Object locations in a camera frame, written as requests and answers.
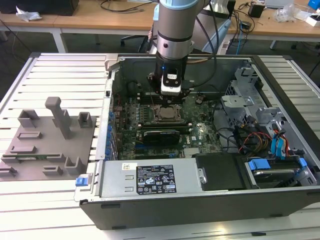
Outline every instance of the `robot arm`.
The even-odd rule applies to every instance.
[[[156,66],[150,85],[164,98],[183,95],[196,16],[210,0],[160,0]]]

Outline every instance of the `open computer chassis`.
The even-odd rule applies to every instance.
[[[143,132],[143,128],[166,118],[179,124],[186,119],[176,103],[170,110],[161,109],[151,93],[146,76],[153,71],[155,57],[109,54],[107,58],[111,82],[106,86],[96,149],[101,159],[80,176],[89,184],[77,186],[75,192],[80,207],[99,229],[281,217],[320,201],[320,140],[277,82],[274,73],[281,69],[264,63],[270,57],[217,57],[217,72],[204,87],[208,91],[211,84],[217,91],[203,97],[203,89],[192,89],[192,104],[183,103],[199,108],[191,117],[197,122],[187,122],[189,133],[176,135],[170,129],[169,138],[157,135],[160,140],[150,136],[158,129],[150,130],[149,125]],[[188,66],[185,78],[201,82],[211,66],[212,60]],[[133,99],[138,102],[131,108]],[[128,117],[128,110],[133,116]],[[212,119],[214,127],[203,129]],[[126,131],[136,127],[134,134],[124,137],[120,125]],[[243,128],[249,133],[239,132]],[[208,132],[202,135],[201,129]],[[270,138],[264,139],[265,151],[250,154],[244,149],[250,140],[256,149],[250,131]],[[237,145],[233,150],[231,135]],[[126,147],[127,138],[132,138],[132,149]],[[154,141],[175,147],[144,149]],[[158,190],[156,181],[165,190]]]

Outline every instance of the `gray plastic block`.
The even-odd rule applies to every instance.
[[[76,162],[73,163],[70,157],[65,160],[64,168],[68,171],[70,175],[79,175],[83,172],[84,164],[82,163],[80,157],[77,157]]]
[[[71,118],[70,118],[70,116],[69,116],[68,111],[67,111],[66,109],[62,109],[62,112],[63,112],[63,116],[65,117],[64,119],[65,119],[66,123],[67,123],[68,126],[70,127]],[[52,121],[53,121],[55,127],[56,127],[56,128],[59,128],[59,125],[58,125],[57,121],[56,121],[54,118],[52,118]]]
[[[42,137],[41,132],[39,131],[29,131],[29,132],[21,132],[18,136],[16,136],[19,140],[24,139],[40,139]]]
[[[66,161],[66,157],[63,153],[60,153],[57,156],[47,156],[46,159],[51,163],[64,163]]]
[[[34,154],[36,152],[35,146],[12,146],[10,153],[12,154]]]
[[[2,157],[1,158],[2,162],[4,162],[5,164],[19,164],[20,161],[18,160],[18,158],[16,156],[10,156],[10,157]]]
[[[35,110],[22,110],[18,117],[18,121],[24,128],[35,128],[33,120],[39,119]]]
[[[90,112],[80,112],[78,115],[78,122],[82,129],[93,127]]]
[[[55,100],[53,106],[60,106],[59,98],[53,100]],[[0,174],[0,181],[73,180],[77,175],[86,172],[97,118],[81,114],[80,118],[92,121],[92,127],[81,128],[79,116],[69,116],[66,110],[61,112],[64,124],[70,129],[68,139],[65,139],[53,124],[51,116],[38,117],[33,110],[21,112],[22,119],[29,118],[27,123],[32,123],[32,127],[21,125],[18,128],[7,151],[1,157],[0,171],[3,172]],[[43,173],[44,166],[52,167],[52,165],[59,166],[62,174]],[[11,168],[17,172],[14,177],[14,172],[8,170]]]
[[[13,167],[0,167],[0,177],[14,177],[17,171]]]
[[[68,139],[71,132],[69,128],[70,117],[67,110],[64,110],[64,112],[62,111],[60,104],[60,97],[50,96],[46,99],[44,105],[52,112],[55,124],[60,128],[64,139]]]
[[[64,171],[60,168],[60,166],[43,166],[43,174],[46,176],[61,176]]]

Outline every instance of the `aluminum extrusion table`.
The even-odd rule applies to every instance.
[[[86,111],[98,117],[89,157],[94,160],[108,87],[105,58],[106,54],[92,53],[43,53],[30,57],[0,103],[0,155],[19,127],[17,117],[21,110],[31,108],[39,116],[50,116],[51,112],[44,106],[45,100],[58,96],[62,99],[61,107],[66,108],[70,116]],[[264,56],[262,60],[269,64],[274,75],[289,71],[287,78],[277,78],[282,81],[281,87],[297,108],[301,108],[310,126],[320,122],[320,99],[317,97],[320,94],[299,67],[280,56]],[[264,91],[275,106],[268,89]],[[320,129],[313,129],[319,136]],[[0,182],[0,239],[248,239],[253,232],[266,234],[255,236],[255,240],[306,240],[320,236],[320,203],[288,217],[101,231],[74,201],[74,191],[74,180]]]

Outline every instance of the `table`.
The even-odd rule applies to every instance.
[[[67,53],[68,48],[63,33],[73,34],[114,34],[114,35],[148,35],[153,24],[155,4],[142,6],[142,12],[114,13],[100,7],[100,0],[80,0],[73,16],[42,14],[41,20],[25,22],[15,14],[0,14],[0,19],[17,32],[51,33],[59,53]],[[112,2],[115,10],[127,9],[141,3],[125,0]],[[0,23],[0,31],[8,29]]]
[[[248,0],[237,0],[235,8]],[[0,18],[13,31],[51,33],[59,53],[67,53],[68,48],[62,36],[63,33],[76,34],[116,34],[116,35],[148,35],[153,23],[155,4],[141,7],[142,12],[119,14],[100,8],[100,0],[80,0],[73,16],[42,15],[43,19],[25,22],[14,14],[0,14]],[[307,6],[308,0],[295,0],[302,6]],[[126,2],[125,0],[112,2],[113,9],[127,9],[140,3]],[[247,38],[252,40],[320,42],[320,27],[312,27],[304,21],[278,23],[274,20],[275,10],[266,9],[260,18],[255,19],[255,29]],[[240,13],[244,21],[251,21]],[[0,31],[6,31],[0,24]],[[219,53],[225,54],[226,46],[236,32],[236,21],[232,18],[232,25],[221,44]]]
[[[97,117],[89,157],[93,161],[105,89],[110,86],[108,81],[112,81],[105,74],[105,58],[106,54],[102,53],[42,53],[30,57],[0,103],[0,156],[20,125],[17,117],[21,110],[36,108],[39,116],[52,116],[44,103],[47,97],[58,96],[70,116],[77,116],[83,111]],[[263,61],[270,68],[274,65],[277,68],[294,65],[293,61],[285,62],[280,56],[266,56]],[[295,69],[303,76],[297,66]],[[287,74],[287,78],[299,80],[293,73]],[[287,87],[288,84],[284,82],[286,79],[281,77],[280,80]],[[308,81],[309,87],[314,89],[307,76],[304,76],[304,81]],[[264,92],[272,101],[268,88]],[[289,93],[291,98],[301,98],[294,91]],[[320,236],[320,203],[288,217],[101,231],[74,201],[74,191],[74,180],[0,182],[0,239],[245,240],[252,238],[252,232],[266,234],[255,236],[255,240],[310,240]]]
[[[248,2],[247,0],[237,0],[235,4],[235,9],[237,10],[239,5]],[[296,4],[301,6],[308,6],[308,0],[295,0]],[[307,9],[295,5],[296,8],[306,11]],[[243,8],[241,11],[248,14],[249,7]],[[275,47],[276,41],[294,41],[294,42],[320,42],[320,27],[313,27],[308,23],[296,19],[295,22],[277,22],[274,19],[274,9],[265,9],[262,12],[260,18],[253,18],[255,21],[254,30],[247,35],[247,39],[250,40],[272,40],[271,49]],[[250,18],[246,17],[243,13],[239,13],[240,19],[242,21],[247,21],[252,23]],[[237,29],[236,20],[234,17],[231,18],[232,23],[229,28],[228,34],[224,38],[223,44],[228,44],[228,42],[234,37]]]

